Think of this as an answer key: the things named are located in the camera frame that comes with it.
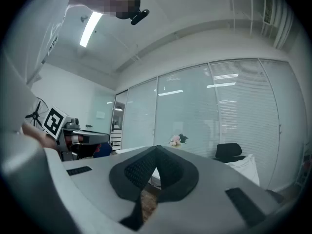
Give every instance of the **desk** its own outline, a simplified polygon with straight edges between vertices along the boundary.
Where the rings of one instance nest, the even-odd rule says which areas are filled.
[[[115,152],[116,152],[117,154],[122,154],[122,153],[130,152],[130,151],[133,151],[133,150],[142,148],[142,147],[144,147],[144,146],[139,146],[139,147],[134,147],[134,148],[127,148],[127,149],[116,150]],[[157,168],[156,168],[155,171],[153,172],[152,177],[154,177],[154,178],[160,180],[160,176],[159,176],[159,172],[158,172]]]

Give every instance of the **ceiling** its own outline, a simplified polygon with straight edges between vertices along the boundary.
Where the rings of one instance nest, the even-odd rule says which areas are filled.
[[[261,21],[263,0],[254,2],[254,20]],[[234,6],[236,26],[239,20],[242,26],[249,26],[250,0],[234,0]],[[71,8],[47,62],[68,62],[74,68],[85,67],[114,80],[150,51],[199,31],[231,27],[234,18],[232,0],[141,0],[143,9],[149,9],[150,14],[135,26],[129,19],[103,15],[84,48],[79,42],[88,19],[82,22],[81,17],[90,17],[92,12],[83,6]]]

